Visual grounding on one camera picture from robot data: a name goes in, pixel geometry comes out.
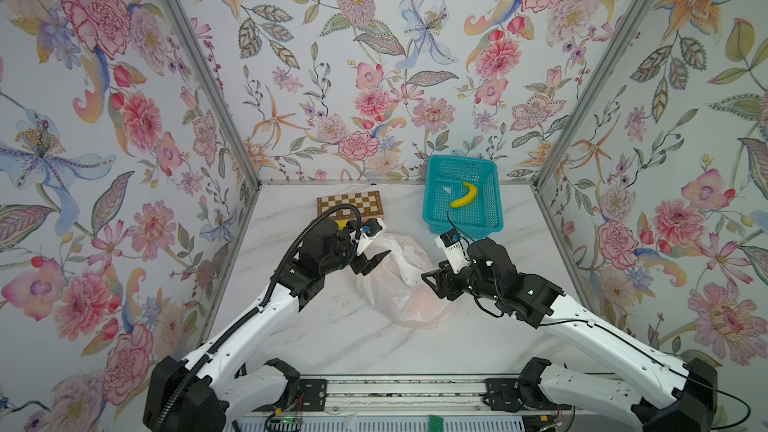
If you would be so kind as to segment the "white plastic bag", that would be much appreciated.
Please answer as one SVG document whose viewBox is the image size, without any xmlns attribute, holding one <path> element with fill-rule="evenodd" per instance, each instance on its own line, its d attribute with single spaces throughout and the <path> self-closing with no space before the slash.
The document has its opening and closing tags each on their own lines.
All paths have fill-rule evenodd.
<svg viewBox="0 0 768 432">
<path fill-rule="evenodd" d="M 392 323 L 429 329 L 449 319 L 455 304 L 438 298 L 421 275 L 433 269 L 426 252 L 411 237 L 385 233 L 366 249 L 372 256 L 386 252 L 368 275 L 356 278 L 358 293 Z"/>
</svg>

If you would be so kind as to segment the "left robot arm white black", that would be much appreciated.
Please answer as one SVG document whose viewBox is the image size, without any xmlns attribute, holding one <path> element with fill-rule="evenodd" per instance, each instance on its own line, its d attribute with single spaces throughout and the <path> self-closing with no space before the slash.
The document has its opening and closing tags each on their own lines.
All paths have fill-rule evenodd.
<svg viewBox="0 0 768 432">
<path fill-rule="evenodd" d="M 365 251 L 385 230 L 379 218 L 345 227 L 329 217 L 313 220 L 247 310 L 184 358 L 166 357 L 154 368 L 144 425 L 151 431 L 222 431 L 257 409 L 277 412 L 295 404 L 301 375 L 293 366 L 273 358 L 243 373 L 243 365 L 323 289 L 327 275 L 345 268 L 372 272 L 386 255 L 366 257 Z"/>
</svg>

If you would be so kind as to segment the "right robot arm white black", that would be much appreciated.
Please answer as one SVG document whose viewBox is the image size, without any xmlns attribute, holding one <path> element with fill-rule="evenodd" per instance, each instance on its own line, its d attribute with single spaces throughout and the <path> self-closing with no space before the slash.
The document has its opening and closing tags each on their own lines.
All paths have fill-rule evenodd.
<svg viewBox="0 0 768 432">
<path fill-rule="evenodd" d="M 548 279 L 522 273 L 507 250 L 489 238 L 463 244 L 456 230 L 435 243 L 445 259 L 424 282 L 440 299 L 464 294 L 489 300 L 509 316 L 578 348 L 614 373 L 608 379 L 531 358 L 509 385 L 489 389 L 493 409 L 544 410 L 572 406 L 638 431 L 709 431 L 717 409 L 717 372 L 682 360 L 622 332 Z"/>
</svg>

